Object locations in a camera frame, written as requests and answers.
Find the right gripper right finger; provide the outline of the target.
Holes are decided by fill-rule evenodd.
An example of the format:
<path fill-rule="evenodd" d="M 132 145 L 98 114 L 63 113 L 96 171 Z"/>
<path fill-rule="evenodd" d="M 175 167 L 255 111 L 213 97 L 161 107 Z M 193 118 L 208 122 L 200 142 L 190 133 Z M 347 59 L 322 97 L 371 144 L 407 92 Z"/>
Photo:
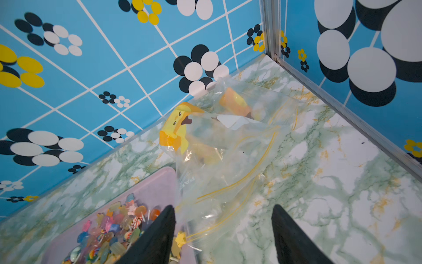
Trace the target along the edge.
<path fill-rule="evenodd" d="M 332 263 L 280 205 L 274 206 L 271 223 L 280 264 Z"/>

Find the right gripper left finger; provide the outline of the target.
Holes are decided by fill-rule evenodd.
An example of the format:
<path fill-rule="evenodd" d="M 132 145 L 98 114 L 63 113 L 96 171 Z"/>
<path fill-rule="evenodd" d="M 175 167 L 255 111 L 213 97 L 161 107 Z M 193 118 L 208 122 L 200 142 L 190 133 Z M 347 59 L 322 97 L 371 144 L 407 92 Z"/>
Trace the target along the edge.
<path fill-rule="evenodd" d="M 116 264 L 167 264 L 175 226 L 175 210 L 168 205 Z"/>

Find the yellow duck ziploc bag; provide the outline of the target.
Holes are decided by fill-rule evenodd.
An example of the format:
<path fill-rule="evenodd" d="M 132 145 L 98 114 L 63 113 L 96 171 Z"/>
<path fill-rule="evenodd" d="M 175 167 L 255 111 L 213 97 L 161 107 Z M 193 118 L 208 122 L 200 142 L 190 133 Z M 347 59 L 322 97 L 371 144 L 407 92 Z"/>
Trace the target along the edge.
<path fill-rule="evenodd" d="M 220 79 L 192 102 L 209 113 L 244 116 L 291 130 L 306 122 L 306 104 L 289 95 L 231 78 Z"/>
<path fill-rule="evenodd" d="M 209 113 L 187 102 L 174 108 L 159 143 L 176 163 L 181 199 L 175 213 L 185 226 L 179 246 L 200 253 L 235 230 L 290 132 L 290 125 Z"/>

